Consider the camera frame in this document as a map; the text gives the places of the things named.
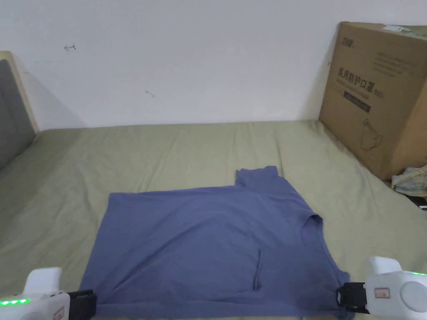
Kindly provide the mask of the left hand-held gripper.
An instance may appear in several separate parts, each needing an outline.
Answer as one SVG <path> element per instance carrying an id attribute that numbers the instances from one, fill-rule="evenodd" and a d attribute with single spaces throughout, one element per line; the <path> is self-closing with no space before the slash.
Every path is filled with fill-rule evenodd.
<path id="1" fill-rule="evenodd" d="M 60 289 L 60 267 L 34 269 L 20 294 L 0 299 L 2 320 L 91 320 L 97 296 L 92 290 Z"/>

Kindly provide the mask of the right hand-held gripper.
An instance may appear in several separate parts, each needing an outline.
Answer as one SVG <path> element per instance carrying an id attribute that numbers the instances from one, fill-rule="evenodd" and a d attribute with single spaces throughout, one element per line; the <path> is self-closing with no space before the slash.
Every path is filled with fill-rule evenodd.
<path id="1" fill-rule="evenodd" d="M 336 290 L 338 306 L 379 318 L 425 320 L 427 275 L 405 271 L 389 257 L 375 256 L 369 262 L 373 274 L 366 282 L 347 282 Z"/>

